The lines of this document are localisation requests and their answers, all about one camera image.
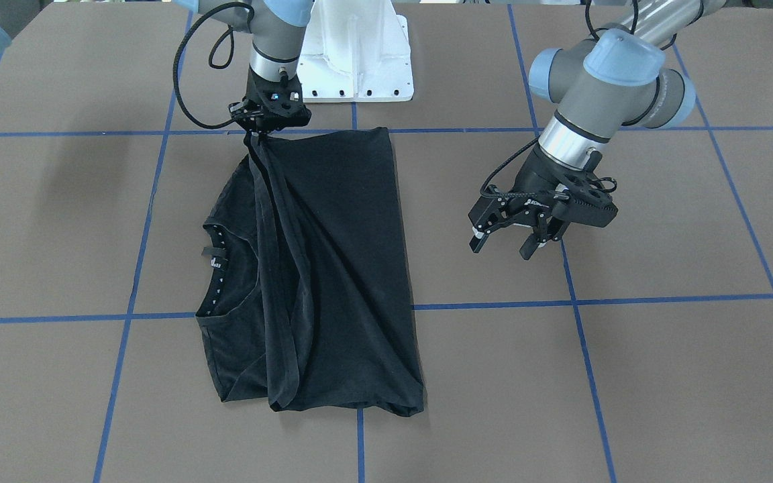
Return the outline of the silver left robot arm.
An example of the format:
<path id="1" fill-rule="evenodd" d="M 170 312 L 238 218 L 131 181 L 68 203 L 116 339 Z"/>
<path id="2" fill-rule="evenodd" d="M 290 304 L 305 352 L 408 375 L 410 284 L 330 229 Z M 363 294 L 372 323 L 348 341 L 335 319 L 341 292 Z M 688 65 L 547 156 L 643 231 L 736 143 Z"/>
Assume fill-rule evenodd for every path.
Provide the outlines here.
<path id="1" fill-rule="evenodd" d="M 469 211 L 470 249 L 481 251 L 498 229 L 519 225 L 529 235 L 523 259 L 562 239 L 573 224 L 608 226 L 617 216 L 616 180 L 595 169 L 622 127 L 666 129 L 696 104 L 685 74 L 666 68 L 677 34 L 718 12 L 723 1 L 637 1 L 619 21 L 589 28 L 570 49 L 547 49 L 533 59 L 530 91 L 556 106 L 545 129 L 518 150 L 525 161 L 509 190 L 488 177 Z"/>

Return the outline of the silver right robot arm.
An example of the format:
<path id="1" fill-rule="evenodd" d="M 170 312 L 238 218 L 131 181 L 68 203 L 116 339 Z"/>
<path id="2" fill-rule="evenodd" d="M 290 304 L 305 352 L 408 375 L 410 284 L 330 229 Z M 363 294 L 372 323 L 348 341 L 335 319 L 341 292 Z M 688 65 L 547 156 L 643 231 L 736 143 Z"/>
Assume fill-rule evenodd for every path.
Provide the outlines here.
<path id="1" fill-rule="evenodd" d="M 49 6 L 47 1 L 0 1 L 0 54 Z M 236 123 L 248 133 L 270 134 L 288 127 L 309 125 L 312 113 L 303 100 L 298 76 L 303 41 L 312 18 L 311 1 L 182 1 L 181 6 L 197 14 L 178 45 L 172 65 L 174 97 L 184 116 L 203 129 L 223 129 Z M 228 107 L 228 120 L 206 123 L 185 106 L 180 69 L 185 49 L 196 31 L 216 19 L 225 31 L 213 46 L 227 42 L 236 51 L 234 36 L 251 36 L 246 94 Z"/>

